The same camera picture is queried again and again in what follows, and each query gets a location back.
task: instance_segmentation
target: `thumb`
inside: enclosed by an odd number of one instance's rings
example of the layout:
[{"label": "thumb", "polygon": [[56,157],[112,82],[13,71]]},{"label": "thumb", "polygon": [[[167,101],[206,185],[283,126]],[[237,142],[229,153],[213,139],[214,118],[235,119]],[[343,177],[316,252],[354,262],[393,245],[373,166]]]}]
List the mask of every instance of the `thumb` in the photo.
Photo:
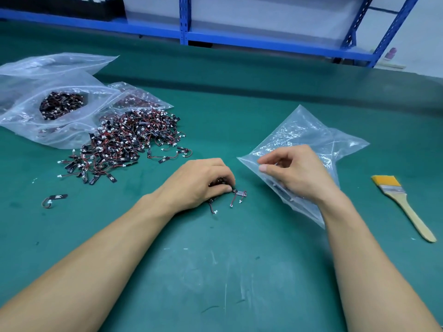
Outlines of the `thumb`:
[{"label": "thumb", "polygon": [[211,186],[208,189],[206,199],[209,199],[209,198],[212,198],[215,196],[219,196],[221,194],[228,193],[228,192],[232,192],[232,187],[230,185],[219,184],[219,185]]},{"label": "thumb", "polygon": [[263,173],[266,173],[269,176],[272,176],[276,178],[279,181],[284,181],[285,178],[285,168],[281,168],[279,166],[273,166],[270,164],[262,164],[258,167],[258,170],[260,170]]}]

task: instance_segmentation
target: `brush handle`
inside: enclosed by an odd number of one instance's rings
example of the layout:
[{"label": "brush handle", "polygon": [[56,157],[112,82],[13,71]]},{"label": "brush handle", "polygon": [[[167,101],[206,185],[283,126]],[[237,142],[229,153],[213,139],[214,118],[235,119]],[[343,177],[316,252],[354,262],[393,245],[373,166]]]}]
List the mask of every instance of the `brush handle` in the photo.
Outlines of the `brush handle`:
[{"label": "brush handle", "polygon": [[397,202],[398,205],[403,209],[403,211],[406,213],[406,215],[409,217],[409,219],[414,224],[414,227],[417,229],[418,233],[427,241],[433,243],[437,241],[434,234],[432,234],[431,230],[424,224],[422,219],[419,218],[417,213],[414,212],[411,206],[409,206],[409,203],[406,200],[406,194],[405,193],[392,193],[392,192],[386,192],[386,195],[391,197],[393,200]]}]

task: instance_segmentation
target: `blue shelf frame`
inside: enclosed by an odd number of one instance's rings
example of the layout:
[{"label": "blue shelf frame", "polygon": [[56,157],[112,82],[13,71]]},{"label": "blue shelf frame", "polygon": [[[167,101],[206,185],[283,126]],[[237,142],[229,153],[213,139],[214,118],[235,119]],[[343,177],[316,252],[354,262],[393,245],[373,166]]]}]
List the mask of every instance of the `blue shelf frame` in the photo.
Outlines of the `blue shelf frame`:
[{"label": "blue shelf frame", "polygon": [[8,20],[31,21],[44,24],[96,29],[112,32],[134,33],[146,36],[180,39],[180,43],[188,45],[189,41],[218,43],[244,46],[250,48],[303,53],[341,59],[361,61],[366,67],[373,68],[390,44],[392,38],[401,27],[418,0],[406,0],[396,15],[374,53],[359,49],[357,45],[357,29],[362,22],[372,0],[363,0],[358,13],[351,24],[341,46],[331,46],[315,41],[301,41],[271,38],[263,35],[233,33],[222,30],[204,30],[192,28],[191,0],[179,0],[180,24],[163,24],[148,21],[131,21],[116,18],[112,21],[87,20],[56,15],[29,13],[16,10],[0,9],[0,18]]}]

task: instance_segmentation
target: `pink object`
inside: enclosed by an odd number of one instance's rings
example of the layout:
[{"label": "pink object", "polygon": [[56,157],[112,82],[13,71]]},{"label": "pink object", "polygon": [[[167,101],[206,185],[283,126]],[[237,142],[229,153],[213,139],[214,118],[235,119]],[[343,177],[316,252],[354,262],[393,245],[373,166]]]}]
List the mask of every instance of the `pink object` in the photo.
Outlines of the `pink object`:
[{"label": "pink object", "polygon": [[392,60],[392,59],[394,58],[396,52],[397,52],[397,49],[396,49],[396,48],[391,48],[391,49],[389,50],[389,52],[387,52],[387,53],[385,54],[385,59],[386,59],[387,61]]}]

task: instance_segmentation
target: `green work surface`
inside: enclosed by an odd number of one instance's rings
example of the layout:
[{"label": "green work surface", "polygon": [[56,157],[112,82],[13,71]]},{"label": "green work surface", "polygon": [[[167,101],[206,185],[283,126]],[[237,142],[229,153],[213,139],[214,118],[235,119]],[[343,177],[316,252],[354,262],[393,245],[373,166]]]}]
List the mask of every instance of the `green work surface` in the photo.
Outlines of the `green work surface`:
[{"label": "green work surface", "polygon": [[[325,231],[293,212],[237,156],[299,104],[371,143],[338,163],[341,188],[437,320],[443,322],[443,88],[415,74],[219,51],[138,38],[0,23],[0,64],[32,55],[119,55],[97,77],[175,106],[192,159],[221,157],[247,190],[175,217],[154,242],[102,331],[346,330]],[[60,179],[69,150],[0,129],[0,305],[152,192],[185,159],[141,157],[118,183]],[[163,155],[153,148],[153,154]],[[438,241],[425,242],[370,177],[395,175]],[[49,195],[67,193],[51,209]]]}]

